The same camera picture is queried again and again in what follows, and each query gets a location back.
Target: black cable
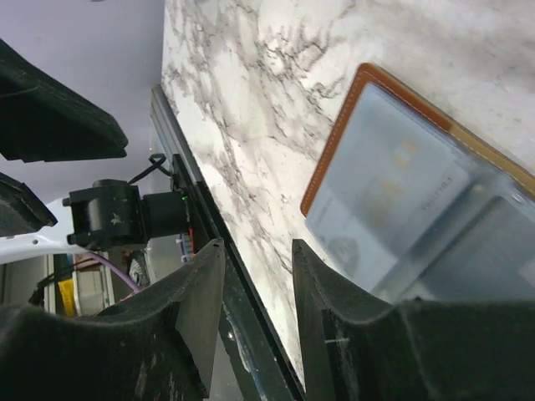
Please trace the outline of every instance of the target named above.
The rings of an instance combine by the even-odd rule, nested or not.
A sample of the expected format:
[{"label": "black cable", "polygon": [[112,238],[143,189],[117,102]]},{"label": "black cable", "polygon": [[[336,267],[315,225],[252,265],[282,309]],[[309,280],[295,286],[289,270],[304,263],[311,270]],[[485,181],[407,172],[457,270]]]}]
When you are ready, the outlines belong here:
[{"label": "black cable", "polygon": [[[77,263],[73,263],[72,265],[67,265],[62,267],[60,270],[55,271],[54,273],[50,273],[48,276],[46,276],[44,279],[40,280],[37,283],[37,288],[33,291],[31,297],[28,299],[28,303],[30,305],[36,305],[36,306],[44,306],[44,289],[49,286],[50,284],[53,284],[57,281],[56,275],[60,276],[66,273],[72,273],[77,265],[80,263],[83,263],[86,261],[79,261]],[[83,269],[87,269],[90,267],[96,267],[99,266],[100,263],[92,263],[90,265],[84,266]]]},{"label": "black cable", "polygon": [[152,164],[147,169],[141,171],[138,175],[136,175],[132,180],[128,181],[128,185],[132,185],[136,183],[139,180],[144,179],[147,175],[149,175],[151,172],[158,170],[162,172],[163,174],[167,175],[168,177],[172,176],[172,173],[168,170],[166,170],[163,166],[163,164],[167,161],[167,158],[162,153],[156,153],[149,157],[149,162]]}]

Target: wallet stitching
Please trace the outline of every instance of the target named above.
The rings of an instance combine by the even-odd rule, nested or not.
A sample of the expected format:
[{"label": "wallet stitching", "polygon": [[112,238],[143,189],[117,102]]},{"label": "wallet stitching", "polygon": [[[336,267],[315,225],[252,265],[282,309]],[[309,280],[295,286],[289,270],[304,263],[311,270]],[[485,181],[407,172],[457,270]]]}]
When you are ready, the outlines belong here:
[{"label": "wallet stitching", "polygon": [[[489,162],[491,165],[494,165],[495,167],[497,167],[500,171],[508,174],[502,167],[500,167],[499,165],[496,165],[494,162],[492,162],[487,156],[483,155],[480,151],[474,149],[474,147],[470,146],[466,141],[458,138],[457,136],[453,135],[452,133],[450,132],[447,132],[445,131],[444,129],[442,129],[438,123],[436,123],[436,121],[434,121],[429,115],[427,115],[426,113],[418,110],[416,108],[416,106],[414,106],[409,100],[407,99],[403,99],[401,98],[398,94],[396,94],[393,89],[388,85],[386,84],[385,82],[383,82],[381,79],[375,77],[374,75],[370,74],[369,72],[367,71],[364,71],[363,73],[360,73],[360,74],[357,74],[357,77],[356,77],[356,80],[354,81],[354,84],[352,85],[353,88],[349,91],[349,94],[348,94],[348,97],[347,97],[347,100],[348,101],[345,101],[344,102],[344,106],[342,107],[342,109],[340,110],[340,114],[339,114],[339,117],[337,118],[337,122],[334,124],[334,127],[332,129],[332,132],[334,133],[337,133],[340,129],[340,123],[339,121],[341,121],[343,119],[343,117],[345,116],[345,114],[347,113],[347,109],[349,108],[348,106],[348,103],[349,103],[349,100],[351,100],[354,96],[355,96],[355,92],[356,92],[356,87],[358,86],[357,83],[361,80],[362,78],[362,75],[368,75],[370,76],[372,79],[374,79],[376,82],[379,82],[380,84],[382,84],[382,88],[384,89],[387,89],[391,94],[393,94],[398,100],[401,100],[403,103],[405,104],[408,104],[413,110],[415,110],[419,115],[422,115],[425,119],[427,119],[429,122],[431,122],[435,127],[437,127],[438,129],[440,129],[442,132],[446,132],[447,134],[449,134],[451,137],[453,137],[455,140],[459,141],[461,144],[463,144],[465,147],[467,147],[469,150],[471,150],[473,153],[475,153],[476,155],[480,156],[481,158],[483,158],[484,160],[486,160],[487,162]],[[323,155],[327,155],[329,154],[331,148],[333,147],[334,145],[334,139],[337,135],[330,135],[328,141],[327,141],[327,144],[325,146],[325,150],[323,152]],[[313,174],[313,177],[310,181],[310,185],[311,185],[311,188],[315,188],[316,191],[315,191],[315,194],[314,195],[317,195],[318,194],[318,191],[319,191],[319,185],[317,186],[317,183],[318,183],[318,176],[319,176],[319,173],[323,173],[325,171],[325,164],[327,163],[327,158],[326,157],[321,157],[320,160],[319,160],[319,163],[318,163],[318,168],[316,169],[316,171],[314,172]],[[528,187],[527,185],[525,185],[523,182],[519,181],[519,180],[515,180],[518,184],[520,184],[520,186],[522,188],[524,188],[525,190],[528,190]],[[308,204],[308,201],[310,200],[310,196],[311,196],[311,193],[310,192],[307,192],[303,198],[303,201],[304,203]]]}]

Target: white wall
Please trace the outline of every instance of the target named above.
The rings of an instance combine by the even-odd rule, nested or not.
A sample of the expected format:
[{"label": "white wall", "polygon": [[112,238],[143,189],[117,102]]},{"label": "white wall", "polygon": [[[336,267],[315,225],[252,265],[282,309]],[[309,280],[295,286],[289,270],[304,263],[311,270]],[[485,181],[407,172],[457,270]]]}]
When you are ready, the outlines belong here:
[{"label": "white wall", "polygon": [[[147,165],[150,87],[160,82],[164,0],[0,0],[0,38],[28,61],[111,113],[130,141],[125,159],[7,162],[0,171],[43,201]],[[142,181],[143,191],[148,183]]]}]

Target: brown leather wallet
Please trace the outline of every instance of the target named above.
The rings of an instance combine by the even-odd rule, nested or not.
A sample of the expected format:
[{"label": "brown leather wallet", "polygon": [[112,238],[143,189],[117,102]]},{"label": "brown leather wallet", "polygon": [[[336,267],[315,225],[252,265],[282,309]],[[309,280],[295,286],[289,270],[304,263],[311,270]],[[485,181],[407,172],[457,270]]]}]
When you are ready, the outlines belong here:
[{"label": "brown leather wallet", "polygon": [[533,175],[529,174],[520,165],[508,159],[502,153],[493,149],[489,144],[479,139],[472,132],[462,127],[454,119],[440,111],[427,100],[423,99],[394,76],[384,71],[381,67],[372,63],[364,63],[357,69],[357,74],[355,75],[345,101],[342,104],[342,108],[334,123],[331,135],[327,139],[324,152],[319,158],[316,170],[314,171],[312,179],[308,183],[308,188],[304,193],[301,202],[301,212],[305,216],[308,214],[310,206],[318,193],[319,186],[321,185],[331,160],[334,157],[338,143],[340,142],[349,122],[349,117],[353,113],[354,106],[357,104],[359,96],[362,94],[365,85],[368,83],[376,84],[391,93],[416,113],[420,114],[436,127],[444,131],[445,135],[454,138],[460,146],[465,147],[470,152],[479,155],[500,170],[508,173],[529,195],[535,196],[535,177]]}]

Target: marble surface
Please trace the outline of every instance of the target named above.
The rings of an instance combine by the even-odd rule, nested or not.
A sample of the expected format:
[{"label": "marble surface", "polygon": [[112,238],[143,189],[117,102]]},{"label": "marble surface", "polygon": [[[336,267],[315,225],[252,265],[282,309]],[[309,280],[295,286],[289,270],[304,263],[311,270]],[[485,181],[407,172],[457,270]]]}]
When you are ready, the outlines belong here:
[{"label": "marble surface", "polygon": [[354,76],[377,63],[535,171],[533,0],[166,0],[162,85],[302,377],[290,246]]}]

